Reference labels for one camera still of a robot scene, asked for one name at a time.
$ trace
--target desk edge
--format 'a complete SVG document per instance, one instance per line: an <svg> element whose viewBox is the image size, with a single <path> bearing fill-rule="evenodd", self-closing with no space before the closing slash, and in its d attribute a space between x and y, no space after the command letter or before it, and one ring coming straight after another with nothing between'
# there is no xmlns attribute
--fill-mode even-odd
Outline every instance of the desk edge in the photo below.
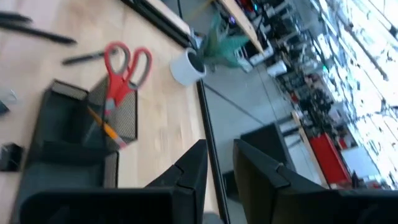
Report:
<svg viewBox="0 0 398 224"><path fill-rule="evenodd" d="M168 37L176 41L178 45L183 48L189 47L188 34L184 31L184 27L178 26L169 17L165 16L164 13L170 13L170 11L162 12L161 9L153 6L149 1L139 0L136 2L131 2L130 0L121 0L124 4L135 10L142 17L147 19L152 25L166 34ZM221 178L221 170L218 164L218 155L216 151L216 146L213 137L213 128L211 126L210 116L208 112L206 93L203 82L200 80L197 82L198 97L201 109L201 115L203 120L203 127L205 130L205 136L207 141L208 153L211 164L211 172L213 174L213 180L216 191L216 198L218 204L218 210L221 219L225 224L230 224L228 209L226 205L226 192L223 184L223 179Z"/></svg>

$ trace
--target red scissors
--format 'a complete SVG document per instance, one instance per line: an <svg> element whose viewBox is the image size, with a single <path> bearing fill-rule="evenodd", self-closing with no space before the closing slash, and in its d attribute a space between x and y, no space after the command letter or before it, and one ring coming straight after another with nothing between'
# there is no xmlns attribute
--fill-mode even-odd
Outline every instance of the red scissors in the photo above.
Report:
<svg viewBox="0 0 398 224"><path fill-rule="evenodd" d="M121 49L123 51L124 62L122 67L118 71L115 71L110 58L112 52L117 49ZM140 54L144 54L146 56L145 70L137 83L133 83L130 79L136 70ZM131 53L126 44L122 42L112 42L105 47L104 58L105 66L109 74L108 92L106 93L105 101L105 115L109 115L113 109L117 108L121 104L127 94L132 91L137 91L142 84L144 84L152 66L152 55L148 49L139 47L134 51L131 62Z"/></svg>

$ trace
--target desk surface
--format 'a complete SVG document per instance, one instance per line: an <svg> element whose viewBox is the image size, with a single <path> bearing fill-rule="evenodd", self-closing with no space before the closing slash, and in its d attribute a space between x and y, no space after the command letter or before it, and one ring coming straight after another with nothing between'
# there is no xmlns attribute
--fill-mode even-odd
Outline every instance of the desk surface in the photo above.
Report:
<svg viewBox="0 0 398 224"><path fill-rule="evenodd" d="M317 158L315 157L315 154L313 153L310 141L308 140L307 135L305 134L305 131L304 131L302 125L301 125L300 118L299 118L299 116L298 116L296 111L292 111L292 117L293 117L293 120L294 120L295 124L299 126L298 133L300 134L301 138L303 139L305 148L307 149L308 154L311 157L312 163L315 166L315 169L317 170L317 173L318 173L319 178L321 180L321 185L323 187L325 187L325 188L328 188L328 182L326 181L326 178L323 175L323 172L321 170L321 167L319 166Z"/></svg>
<svg viewBox="0 0 398 224"><path fill-rule="evenodd" d="M149 2L189 30L162 2ZM103 49L112 40L130 49L145 46L154 58L151 75L138 92L139 139L120 153L119 187L145 186L205 138L196 85L181 86L169 70L183 49L121 1L12 0L1 1L0 10L19 12L33 19L33 27L78 41L66 47L0 30L0 86L20 98L0 119L0 143L29 147L40 98L54 78L90 89L106 75L102 60L73 67L61 66L61 60ZM20 177L20 172L0 173L0 224L10 217ZM205 210L218 213L210 163L207 183Z"/></svg>
<svg viewBox="0 0 398 224"><path fill-rule="evenodd" d="M219 0L219 2L222 3L227 11L235 18L235 21L238 23L243 32L249 37L250 41L257 48L257 50L264 54L264 49L259 42L255 28L235 0Z"/></svg>

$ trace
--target green plant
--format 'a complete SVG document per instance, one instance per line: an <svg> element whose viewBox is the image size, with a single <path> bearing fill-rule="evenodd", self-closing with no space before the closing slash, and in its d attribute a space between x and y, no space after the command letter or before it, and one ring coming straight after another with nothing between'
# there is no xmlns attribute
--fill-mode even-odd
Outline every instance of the green plant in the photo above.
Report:
<svg viewBox="0 0 398 224"><path fill-rule="evenodd" d="M211 22L208 34L204 36L197 50L197 56L203 63L211 66L240 67L234 51L249 39L245 35L228 36L228 26L222 29L221 23L221 16L217 13Z"/></svg>

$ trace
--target gray floor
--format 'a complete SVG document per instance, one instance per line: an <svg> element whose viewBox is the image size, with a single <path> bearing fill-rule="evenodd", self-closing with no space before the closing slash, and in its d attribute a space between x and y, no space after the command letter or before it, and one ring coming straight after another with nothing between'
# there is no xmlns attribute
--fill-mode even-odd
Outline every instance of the gray floor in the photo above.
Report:
<svg viewBox="0 0 398 224"><path fill-rule="evenodd" d="M181 1L183 18L189 18L203 2L205 0ZM177 0L164 0L164 3L178 14ZM206 33L215 12L215 8L210 6L196 18L184 20L196 31ZM281 119L293 110L289 100L285 100L274 80L265 72L264 66L258 66L250 73L217 67L214 73L208 72L203 81L222 173L233 169L234 138ZM287 123L281 129L293 127L294 124ZM289 146L298 139L299 136L290 136L285 140ZM297 172L320 183L303 143L289 147L289 152ZM227 205L232 224L246 223L241 204L228 199Z"/></svg>

